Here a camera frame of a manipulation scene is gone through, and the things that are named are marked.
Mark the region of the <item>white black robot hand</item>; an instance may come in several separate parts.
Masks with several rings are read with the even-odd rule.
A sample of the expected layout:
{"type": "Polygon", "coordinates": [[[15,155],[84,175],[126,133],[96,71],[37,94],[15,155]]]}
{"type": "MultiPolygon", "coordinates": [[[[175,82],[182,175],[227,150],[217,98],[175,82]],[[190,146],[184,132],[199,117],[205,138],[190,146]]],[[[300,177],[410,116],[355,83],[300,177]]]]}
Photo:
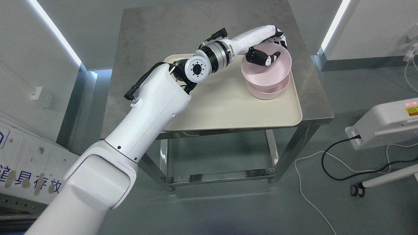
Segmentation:
{"type": "Polygon", "coordinates": [[[273,52],[268,55],[255,48],[256,45],[263,43],[274,43],[281,45],[285,49],[288,47],[286,37],[275,25],[260,26],[246,31],[232,39],[223,39],[227,46],[231,49],[232,58],[237,55],[245,55],[245,59],[249,63],[267,67],[274,63],[281,52],[273,52]]]}

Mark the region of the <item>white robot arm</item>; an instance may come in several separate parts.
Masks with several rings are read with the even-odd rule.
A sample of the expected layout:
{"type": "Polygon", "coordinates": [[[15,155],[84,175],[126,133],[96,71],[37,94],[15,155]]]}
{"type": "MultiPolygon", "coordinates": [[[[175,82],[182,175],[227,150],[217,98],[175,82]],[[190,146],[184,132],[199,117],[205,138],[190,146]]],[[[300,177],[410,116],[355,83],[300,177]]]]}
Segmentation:
{"type": "Polygon", "coordinates": [[[188,106],[190,92],[246,52],[243,35],[229,39],[222,29],[191,58],[156,63],[125,94],[131,101],[127,116],[68,170],[65,186],[26,234],[95,235],[109,210],[132,189],[148,147],[188,106]]]}

